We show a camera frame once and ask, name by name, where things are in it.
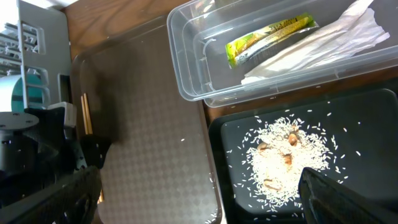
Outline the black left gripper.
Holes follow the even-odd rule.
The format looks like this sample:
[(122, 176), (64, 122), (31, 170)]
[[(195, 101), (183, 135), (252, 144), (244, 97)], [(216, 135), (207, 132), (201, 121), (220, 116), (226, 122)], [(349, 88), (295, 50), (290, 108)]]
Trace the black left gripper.
[(65, 139), (62, 114), (57, 110), (27, 108), (26, 113), (38, 117), (39, 123), (24, 134), (39, 145), (40, 158), (54, 164), (60, 174), (77, 172), (87, 167), (102, 169), (111, 139), (94, 134)]

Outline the light blue bowl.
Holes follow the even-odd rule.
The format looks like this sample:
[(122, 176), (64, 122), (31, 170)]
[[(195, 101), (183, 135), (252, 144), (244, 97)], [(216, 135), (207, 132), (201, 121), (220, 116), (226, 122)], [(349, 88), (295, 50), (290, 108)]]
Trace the light blue bowl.
[[(29, 88), (28, 97), (31, 103), (43, 103), (42, 91), (39, 88)], [(1, 112), (23, 112), (23, 89), (20, 75), (10, 75), (1, 78)]]

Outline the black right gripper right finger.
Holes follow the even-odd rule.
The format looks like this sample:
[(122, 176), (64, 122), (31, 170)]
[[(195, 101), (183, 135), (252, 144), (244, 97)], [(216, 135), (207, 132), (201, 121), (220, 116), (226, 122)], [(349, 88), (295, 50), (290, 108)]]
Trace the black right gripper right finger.
[(307, 224), (397, 223), (396, 213), (310, 167), (302, 171), (298, 192)]

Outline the green orange snack wrapper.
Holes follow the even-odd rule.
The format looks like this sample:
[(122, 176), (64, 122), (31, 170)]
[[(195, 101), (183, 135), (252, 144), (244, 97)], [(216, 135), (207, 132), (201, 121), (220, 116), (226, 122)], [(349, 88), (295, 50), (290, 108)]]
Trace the green orange snack wrapper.
[(303, 13), (238, 37), (225, 45), (229, 67), (240, 66), (290, 36), (315, 28), (319, 28), (319, 25), (312, 15)]

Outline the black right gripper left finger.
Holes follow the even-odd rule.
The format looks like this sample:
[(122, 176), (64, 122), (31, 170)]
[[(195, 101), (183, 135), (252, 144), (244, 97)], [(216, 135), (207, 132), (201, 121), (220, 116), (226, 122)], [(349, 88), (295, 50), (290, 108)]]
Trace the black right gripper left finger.
[(101, 192), (90, 166), (1, 209), (1, 223), (91, 223)]

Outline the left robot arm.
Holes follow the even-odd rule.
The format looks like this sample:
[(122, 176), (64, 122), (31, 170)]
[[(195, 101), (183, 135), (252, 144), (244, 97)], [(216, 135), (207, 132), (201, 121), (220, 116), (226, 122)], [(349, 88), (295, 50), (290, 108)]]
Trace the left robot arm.
[(66, 136), (64, 108), (1, 113), (1, 206), (6, 207), (82, 169), (102, 169), (111, 140)]

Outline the white napkin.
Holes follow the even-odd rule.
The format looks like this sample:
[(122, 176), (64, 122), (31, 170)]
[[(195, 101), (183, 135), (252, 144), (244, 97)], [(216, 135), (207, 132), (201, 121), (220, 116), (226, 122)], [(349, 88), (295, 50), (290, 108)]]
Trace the white napkin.
[(245, 74), (247, 85), (276, 75), (305, 70), (352, 57), (387, 40), (390, 34), (376, 23), (373, 0), (357, 0), (331, 24), (280, 51)]

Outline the rice leftovers pile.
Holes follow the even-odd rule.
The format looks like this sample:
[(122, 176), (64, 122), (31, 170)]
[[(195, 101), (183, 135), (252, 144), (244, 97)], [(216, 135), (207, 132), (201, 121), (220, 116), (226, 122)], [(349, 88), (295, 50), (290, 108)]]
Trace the rice leftovers pile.
[(346, 185), (363, 155), (349, 150), (360, 119), (338, 121), (336, 112), (285, 110), (228, 121), (220, 133), (235, 209), (244, 223), (302, 219), (299, 180), (306, 167)]

